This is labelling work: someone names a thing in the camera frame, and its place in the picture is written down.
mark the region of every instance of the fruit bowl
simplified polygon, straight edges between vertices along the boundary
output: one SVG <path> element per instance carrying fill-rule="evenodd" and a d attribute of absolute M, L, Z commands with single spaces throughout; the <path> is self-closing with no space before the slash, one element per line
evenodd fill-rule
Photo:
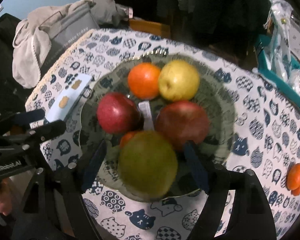
<path fill-rule="evenodd" d="M 223 164 L 230 154 L 232 147 L 233 127 L 235 118 L 234 99 L 228 89 L 215 75 L 215 71 L 203 62 L 199 62 L 182 54 L 166 55 L 161 51 L 145 53 L 141 57 L 134 57 L 121 62 L 113 72 L 103 76 L 94 86 L 90 98 L 81 111 L 82 129 L 79 134 L 79 144 L 82 153 L 95 151 L 104 139 L 107 145 L 106 157 L 101 165 L 97 179 L 105 186 L 120 191 L 126 197 L 144 202 L 144 199 L 130 193 L 122 183 L 117 172 L 119 144 L 123 134 L 108 134 L 102 130 L 96 119 L 96 109 L 101 98 L 108 92 L 120 92 L 127 95 L 138 105 L 142 100 L 136 98 L 129 90 L 127 77 L 130 69 L 142 62 L 151 62 L 162 68 L 171 60 L 181 59 L 195 66 L 200 74 L 200 86 L 197 94 L 191 100 L 205 108 L 209 120 L 210 131 L 206 139 L 199 144 L 202 154 L 214 163 Z M 160 96 L 150 101 L 153 119 L 157 117 L 161 108 L 169 104 Z M 197 188 L 189 167 L 183 158 L 178 158 L 178 173 L 176 180 L 164 198 L 179 197 L 196 194 Z"/>

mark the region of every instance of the human hand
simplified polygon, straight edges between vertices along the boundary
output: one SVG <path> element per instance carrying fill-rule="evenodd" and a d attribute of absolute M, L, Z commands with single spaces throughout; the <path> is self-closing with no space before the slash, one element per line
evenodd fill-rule
<path fill-rule="evenodd" d="M 0 213 L 5 216 L 12 211 L 11 194 L 7 182 L 8 179 L 3 179 L 0 188 Z"/>

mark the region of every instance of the table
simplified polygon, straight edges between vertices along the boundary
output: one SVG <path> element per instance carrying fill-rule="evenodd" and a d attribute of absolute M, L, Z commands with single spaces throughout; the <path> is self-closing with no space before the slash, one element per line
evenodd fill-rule
<path fill-rule="evenodd" d="M 43 108 L 48 112 L 67 79 L 75 73 L 93 75 L 98 80 L 122 60 L 158 48 L 169 54 L 187 54 L 204 62 L 218 73 L 216 78 L 224 82 L 233 95 L 237 112 L 234 147 L 225 165 L 233 171 L 243 172 L 248 168 L 255 171 L 264 186 L 280 239 L 300 213 L 300 195 L 294 197 L 285 187 L 288 166 L 300 163 L 300 114 L 258 75 L 209 52 L 149 33 L 92 30 L 49 70 L 27 101 L 26 109 Z M 94 84 L 95 81 L 86 87 L 66 122 L 64 135 L 41 145 L 42 153 L 54 170 L 76 161 L 82 154 L 78 146 L 80 111 L 91 96 Z M 43 121 L 39 121 L 31 125 L 42 124 Z M 201 192 L 156 203 L 139 203 L 95 181 L 83 198 L 90 215 L 117 238 L 185 240 L 207 196 Z M 226 230 L 233 199 L 234 192 L 230 191 L 216 235 Z"/>

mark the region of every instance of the apple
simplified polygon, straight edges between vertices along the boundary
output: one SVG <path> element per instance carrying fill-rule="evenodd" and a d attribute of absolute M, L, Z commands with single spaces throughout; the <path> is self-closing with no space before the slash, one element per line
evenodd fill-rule
<path fill-rule="evenodd" d="M 172 60 L 161 70 L 158 86 L 161 96 L 170 101 L 190 100 L 197 93 L 200 76 L 197 69 L 184 60 Z"/>
<path fill-rule="evenodd" d="M 207 113 L 201 106 L 189 101 L 178 101 L 161 109 L 154 129 L 176 151 L 182 151 L 183 144 L 188 140 L 201 143 L 208 135 L 209 124 Z"/>
<path fill-rule="evenodd" d="M 101 99 L 96 115 L 106 133 L 127 133 L 135 130 L 141 120 L 135 103 L 118 92 L 107 93 Z"/>

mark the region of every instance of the bolt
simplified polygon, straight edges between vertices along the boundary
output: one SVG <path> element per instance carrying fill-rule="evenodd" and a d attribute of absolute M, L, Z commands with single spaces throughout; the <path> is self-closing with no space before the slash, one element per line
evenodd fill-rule
<path fill-rule="evenodd" d="M 38 168 L 35 172 L 39 175 L 43 172 L 43 168 Z"/>
<path fill-rule="evenodd" d="M 22 149 L 23 149 L 24 151 L 26 151 L 26 150 L 29 149 L 29 148 L 30 148 L 30 146 L 29 146 L 28 144 L 22 145 Z"/>
<path fill-rule="evenodd" d="M 245 172 L 246 172 L 248 175 L 250 175 L 250 176 L 253 176 L 253 175 L 254 175 L 254 171 L 251 170 L 251 169 L 247 169 Z"/>
<path fill-rule="evenodd" d="M 223 169 L 223 166 L 222 166 L 221 164 L 219 164 L 219 163 L 216 163 L 216 164 L 214 165 L 214 168 L 215 168 L 216 170 L 222 170 L 222 169 Z"/>
<path fill-rule="evenodd" d="M 73 168 L 75 168 L 76 166 L 77 166 L 76 163 L 69 163 L 69 164 L 68 164 L 68 168 L 69 168 L 69 169 L 73 169 Z"/>

